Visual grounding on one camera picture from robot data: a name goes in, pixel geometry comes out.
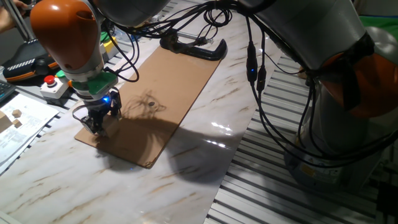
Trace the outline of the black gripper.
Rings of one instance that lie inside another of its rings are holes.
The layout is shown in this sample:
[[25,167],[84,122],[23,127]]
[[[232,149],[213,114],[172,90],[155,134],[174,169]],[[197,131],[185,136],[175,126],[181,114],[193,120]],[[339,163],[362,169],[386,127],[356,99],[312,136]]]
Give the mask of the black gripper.
[[110,91],[97,101],[85,104],[88,114],[81,119],[81,124],[91,134],[108,136],[104,128],[105,117],[108,113],[118,117],[121,112],[121,97],[118,91]]

